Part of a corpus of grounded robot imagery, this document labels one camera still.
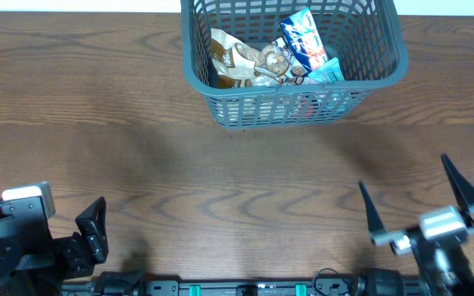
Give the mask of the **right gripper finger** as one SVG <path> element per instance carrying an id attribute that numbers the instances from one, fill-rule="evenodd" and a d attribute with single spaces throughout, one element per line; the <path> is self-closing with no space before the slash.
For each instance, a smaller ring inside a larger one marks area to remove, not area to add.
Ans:
<path id="1" fill-rule="evenodd" d="M 366 187 L 363 182 L 359 181 L 358 185 L 360 187 L 361 195 L 365 203 L 365 213 L 367 217 L 367 225 L 370 234 L 382 234 L 385 232 L 385 227 L 383 221 L 381 220 L 377 209 L 366 190 Z"/>
<path id="2" fill-rule="evenodd" d="M 446 154 L 441 155 L 441 160 L 459 208 L 474 214 L 474 186 L 460 174 Z"/>

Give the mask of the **teal snack bar wrapper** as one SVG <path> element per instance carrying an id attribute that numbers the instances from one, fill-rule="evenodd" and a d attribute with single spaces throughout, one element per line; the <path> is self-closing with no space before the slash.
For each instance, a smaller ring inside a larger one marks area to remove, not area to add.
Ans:
<path id="1" fill-rule="evenodd" d="M 308 78 L 310 85 L 331 84 L 333 82 L 345 80 L 338 58 L 329 59 L 320 68 L 308 74 Z M 320 104 L 327 102 L 326 109 L 332 111 L 338 101 L 338 98 L 339 95 L 332 95 L 331 98 L 327 98 L 325 94 L 318 94 L 316 95 L 315 101 Z"/>

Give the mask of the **long beige snack bag strip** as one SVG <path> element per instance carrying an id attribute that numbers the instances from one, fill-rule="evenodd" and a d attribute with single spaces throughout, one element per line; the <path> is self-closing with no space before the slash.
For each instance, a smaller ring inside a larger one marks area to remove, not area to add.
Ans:
<path id="1" fill-rule="evenodd" d="M 307 76 L 297 76 L 295 78 L 272 78 L 269 76 L 259 76 L 251 79 L 234 79 L 228 76 L 219 75 L 217 86 L 219 88 L 243 88 L 252 86 L 306 86 L 315 85 L 316 80 Z M 229 99 L 227 102 L 228 117 L 230 125 L 238 123 L 251 124 L 255 119 L 259 123 L 265 123 L 274 109 L 274 120 L 282 119 L 286 112 L 289 99 L 282 99 L 280 103 L 274 105 L 273 99 L 263 99 L 258 102 L 255 98 Z"/>

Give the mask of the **grey plastic basket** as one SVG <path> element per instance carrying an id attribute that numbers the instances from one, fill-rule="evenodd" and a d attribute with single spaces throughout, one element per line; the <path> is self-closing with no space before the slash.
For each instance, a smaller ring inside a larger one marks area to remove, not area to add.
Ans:
<path id="1" fill-rule="evenodd" d="M 407 73 L 408 53 L 392 0 L 182 0 L 184 77 L 227 129 L 332 123 L 377 89 Z M 280 23 L 308 8 L 343 81 L 318 85 L 220 89 L 210 56 L 211 30 L 255 48 L 282 35 Z"/>

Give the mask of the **torn beige snack bag piece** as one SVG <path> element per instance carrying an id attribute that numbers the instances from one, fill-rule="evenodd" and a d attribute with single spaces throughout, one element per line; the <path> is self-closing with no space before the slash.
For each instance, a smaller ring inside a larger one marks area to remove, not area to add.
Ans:
<path id="1" fill-rule="evenodd" d="M 290 61 L 277 45 L 256 49 L 220 29 L 211 29 L 211 59 L 221 75 L 231 78 L 292 77 Z"/>

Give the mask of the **multicolour tissue pack strip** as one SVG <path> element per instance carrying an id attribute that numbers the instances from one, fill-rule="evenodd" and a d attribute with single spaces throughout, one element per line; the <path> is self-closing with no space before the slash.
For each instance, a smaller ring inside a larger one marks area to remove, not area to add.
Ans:
<path id="1" fill-rule="evenodd" d="M 323 41 L 308 7 L 280 22 L 286 43 L 307 72 L 319 69 L 328 61 Z"/>

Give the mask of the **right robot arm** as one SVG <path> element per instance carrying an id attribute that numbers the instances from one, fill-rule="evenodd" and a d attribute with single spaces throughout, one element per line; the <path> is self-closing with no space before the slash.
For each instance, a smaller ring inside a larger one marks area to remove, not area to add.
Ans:
<path id="1" fill-rule="evenodd" d="M 474 295 L 474 275 L 462 249 L 474 235 L 474 187 L 446 154 L 441 161 L 457 205 L 424 213 L 418 224 L 406 229 L 387 231 L 365 185 L 359 182 L 369 236 L 373 245 L 389 245 L 398 256 L 411 253 L 430 295 Z"/>

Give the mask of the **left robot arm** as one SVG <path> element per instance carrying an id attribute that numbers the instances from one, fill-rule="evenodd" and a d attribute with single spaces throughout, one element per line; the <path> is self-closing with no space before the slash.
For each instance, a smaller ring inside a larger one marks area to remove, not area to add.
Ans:
<path id="1" fill-rule="evenodd" d="M 0 295 L 60 295 L 63 281 L 92 275 L 109 253 L 105 212 L 100 197 L 77 232 L 53 238 L 41 197 L 0 200 Z"/>

